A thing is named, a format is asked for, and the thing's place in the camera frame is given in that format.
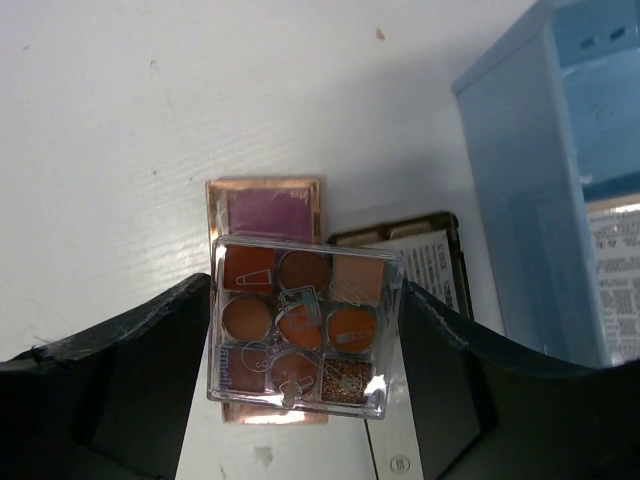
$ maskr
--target tabletop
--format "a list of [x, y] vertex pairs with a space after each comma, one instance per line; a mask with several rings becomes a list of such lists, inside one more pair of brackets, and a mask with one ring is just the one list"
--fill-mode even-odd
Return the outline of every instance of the tabletop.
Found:
[[[3, 2], [0, 358], [209, 271], [229, 175], [321, 176], [327, 234], [455, 213], [502, 331], [450, 86], [531, 2]], [[178, 478], [374, 478], [362, 421], [223, 424], [204, 374]]]

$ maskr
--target white label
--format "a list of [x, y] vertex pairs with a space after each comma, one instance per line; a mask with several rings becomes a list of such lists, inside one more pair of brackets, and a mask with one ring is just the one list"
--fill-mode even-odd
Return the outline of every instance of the white label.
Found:
[[[446, 230], [380, 242], [369, 247], [401, 252], [407, 277], [458, 311]], [[379, 480], [423, 480], [420, 452], [398, 339], [394, 348], [389, 403], [384, 420], [367, 422]]]
[[614, 365], [640, 358], [640, 196], [626, 201], [589, 208], [602, 324]]

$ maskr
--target white surface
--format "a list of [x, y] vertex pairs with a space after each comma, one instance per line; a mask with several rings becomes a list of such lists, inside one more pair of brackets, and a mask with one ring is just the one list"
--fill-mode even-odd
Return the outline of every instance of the white surface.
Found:
[[[207, 271], [222, 175], [323, 175], [327, 233], [455, 212], [501, 329], [450, 84], [529, 3], [2, 2], [0, 358]], [[179, 478], [373, 478], [362, 422], [223, 426], [203, 373]]]

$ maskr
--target round eyeshadow pan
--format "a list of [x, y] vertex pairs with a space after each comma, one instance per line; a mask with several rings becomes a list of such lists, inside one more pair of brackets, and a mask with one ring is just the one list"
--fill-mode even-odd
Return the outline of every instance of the round eyeshadow pan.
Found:
[[303, 304], [283, 310], [276, 322], [282, 336], [291, 344], [315, 350], [322, 343], [320, 322], [314, 323]]
[[318, 382], [318, 367], [300, 353], [285, 353], [271, 365], [271, 381], [285, 396], [306, 395]]
[[329, 341], [342, 353], [363, 353], [376, 338], [376, 320], [366, 310], [347, 307], [329, 317]]
[[329, 283], [329, 267], [313, 252], [293, 251], [280, 262], [280, 284], [285, 290], [312, 286], [320, 292]]
[[224, 307], [222, 325], [236, 340], [258, 341], [271, 329], [271, 310], [259, 298], [250, 295], [236, 297]]

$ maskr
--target purple eyeshadow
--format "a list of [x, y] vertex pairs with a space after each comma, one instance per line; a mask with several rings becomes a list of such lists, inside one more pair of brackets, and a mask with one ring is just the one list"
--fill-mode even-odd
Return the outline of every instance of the purple eyeshadow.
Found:
[[230, 192], [229, 233], [313, 241], [311, 191], [245, 189]]

